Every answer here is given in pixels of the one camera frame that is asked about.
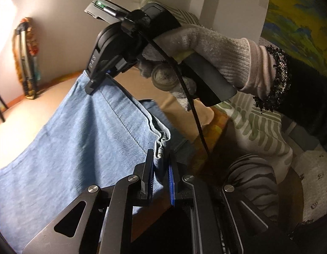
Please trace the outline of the black fuzzy sleeve forearm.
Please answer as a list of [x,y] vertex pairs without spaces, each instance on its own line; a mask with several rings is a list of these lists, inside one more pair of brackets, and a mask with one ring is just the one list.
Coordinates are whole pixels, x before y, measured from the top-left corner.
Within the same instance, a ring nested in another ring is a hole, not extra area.
[[279,48],[266,47],[275,60],[276,76],[264,99],[254,98],[261,111],[277,111],[302,126],[327,151],[327,77]]

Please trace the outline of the grey knitted gloved hand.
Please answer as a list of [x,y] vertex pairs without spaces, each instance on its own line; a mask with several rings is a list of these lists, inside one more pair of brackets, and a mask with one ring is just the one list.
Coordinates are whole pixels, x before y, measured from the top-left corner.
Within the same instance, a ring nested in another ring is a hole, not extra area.
[[[169,55],[194,50],[210,62],[226,81],[238,91],[264,99],[271,91],[276,77],[275,60],[266,47],[242,38],[231,39],[213,30],[197,25],[182,25],[160,35],[155,42]],[[163,63],[163,57],[148,45],[142,53],[144,59],[136,67],[145,78],[154,70],[159,71],[160,83],[172,82],[170,66]],[[190,111],[190,105],[181,86],[169,91],[182,108]]]

